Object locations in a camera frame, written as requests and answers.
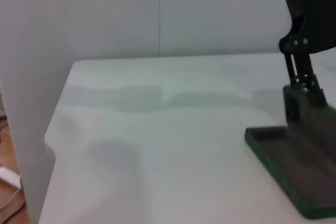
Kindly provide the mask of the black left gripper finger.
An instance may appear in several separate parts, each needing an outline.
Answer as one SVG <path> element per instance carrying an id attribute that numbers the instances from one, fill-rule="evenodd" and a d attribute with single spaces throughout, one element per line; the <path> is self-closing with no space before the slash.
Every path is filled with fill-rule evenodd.
<path id="1" fill-rule="evenodd" d="M 305 52 L 284 53 L 290 83 L 283 88 L 286 109 L 302 106 L 321 109 L 328 106 L 310 59 Z"/>

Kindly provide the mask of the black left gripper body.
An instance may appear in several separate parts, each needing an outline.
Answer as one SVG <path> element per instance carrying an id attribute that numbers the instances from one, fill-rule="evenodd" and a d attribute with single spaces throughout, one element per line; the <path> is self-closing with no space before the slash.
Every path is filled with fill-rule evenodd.
<path id="1" fill-rule="evenodd" d="M 291 28 L 279 41 L 282 53 L 310 54 L 335 48 L 335 0 L 286 0 Z"/>

